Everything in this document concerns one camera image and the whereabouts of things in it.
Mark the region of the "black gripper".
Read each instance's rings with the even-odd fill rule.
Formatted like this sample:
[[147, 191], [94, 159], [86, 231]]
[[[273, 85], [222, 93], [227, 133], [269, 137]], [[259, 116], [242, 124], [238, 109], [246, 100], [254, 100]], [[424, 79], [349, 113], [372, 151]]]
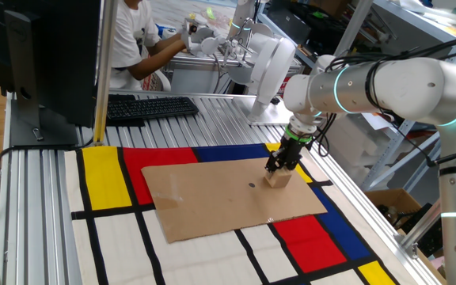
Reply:
[[274, 173], [279, 165], [287, 165], [289, 170], [294, 170], [298, 161], [302, 157], [301, 150], [308, 145], [307, 142], [301, 142], [295, 139], [282, 138], [280, 147], [276, 151], [275, 158], [270, 157], [267, 160], [265, 169], [269, 173]]

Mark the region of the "bare hand of person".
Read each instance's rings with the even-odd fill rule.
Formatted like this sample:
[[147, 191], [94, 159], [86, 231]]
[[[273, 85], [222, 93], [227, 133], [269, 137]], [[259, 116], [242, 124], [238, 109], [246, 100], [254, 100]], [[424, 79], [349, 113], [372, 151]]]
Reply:
[[174, 47], [177, 48], [179, 51], [188, 50], [189, 49], [189, 36], [183, 36], [180, 33], [177, 33], [173, 36], [175, 42], [173, 43]]

